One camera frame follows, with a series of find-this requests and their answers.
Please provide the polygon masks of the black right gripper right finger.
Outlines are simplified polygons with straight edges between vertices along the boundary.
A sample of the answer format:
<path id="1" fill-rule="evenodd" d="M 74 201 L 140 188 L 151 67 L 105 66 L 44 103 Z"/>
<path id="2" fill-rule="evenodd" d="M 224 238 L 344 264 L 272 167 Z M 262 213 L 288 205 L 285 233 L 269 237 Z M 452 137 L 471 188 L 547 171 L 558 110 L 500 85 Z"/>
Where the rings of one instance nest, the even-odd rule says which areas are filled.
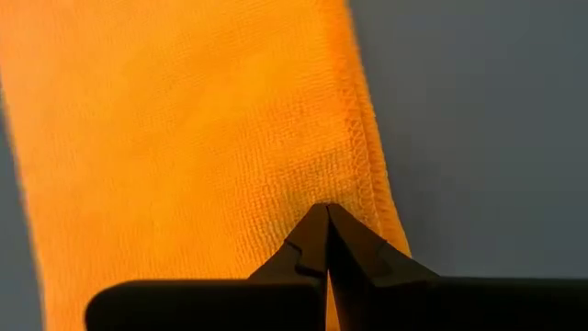
<path id="1" fill-rule="evenodd" d="M 441 276 L 331 204 L 342 331 L 588 331 L 588 280 Z"/>

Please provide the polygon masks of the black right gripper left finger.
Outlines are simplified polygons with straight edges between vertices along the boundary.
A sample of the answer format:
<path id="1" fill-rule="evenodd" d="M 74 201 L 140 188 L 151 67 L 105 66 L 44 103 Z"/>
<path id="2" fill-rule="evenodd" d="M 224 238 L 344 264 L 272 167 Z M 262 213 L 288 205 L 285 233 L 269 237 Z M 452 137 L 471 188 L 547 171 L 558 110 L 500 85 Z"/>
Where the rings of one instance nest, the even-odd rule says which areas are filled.
<path id="1" fill-rule="evenodd" d="M 246 279 L 134 280 L 102 290 L 87 331 L 324 331 L 329 213 L 315 204 Z"/>

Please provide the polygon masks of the yellow microfibre towel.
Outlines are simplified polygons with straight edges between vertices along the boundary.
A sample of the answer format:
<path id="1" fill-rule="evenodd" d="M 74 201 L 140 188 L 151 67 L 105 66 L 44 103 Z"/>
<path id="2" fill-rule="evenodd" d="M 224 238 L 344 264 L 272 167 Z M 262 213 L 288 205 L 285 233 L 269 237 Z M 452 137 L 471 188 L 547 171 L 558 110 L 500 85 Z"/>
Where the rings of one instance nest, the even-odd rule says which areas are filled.
<path id="1" fill-rule="evenodd" d="M 317 202 L 409 249 L 348 0 L 0 0 L 0 86 L 44 331 L 246 277 Z"/>

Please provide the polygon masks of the blue-grey table mat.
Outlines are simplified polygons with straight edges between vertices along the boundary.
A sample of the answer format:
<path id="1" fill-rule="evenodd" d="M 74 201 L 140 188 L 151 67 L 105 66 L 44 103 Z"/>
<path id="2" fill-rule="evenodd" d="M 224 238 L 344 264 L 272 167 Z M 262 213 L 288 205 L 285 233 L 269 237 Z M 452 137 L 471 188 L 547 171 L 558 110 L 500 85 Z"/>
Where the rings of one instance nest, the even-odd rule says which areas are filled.
<path id="1" fill-rule="evenodd" d="M 588 276 L 588 0 L 348 0 L 409 249 Z"/>

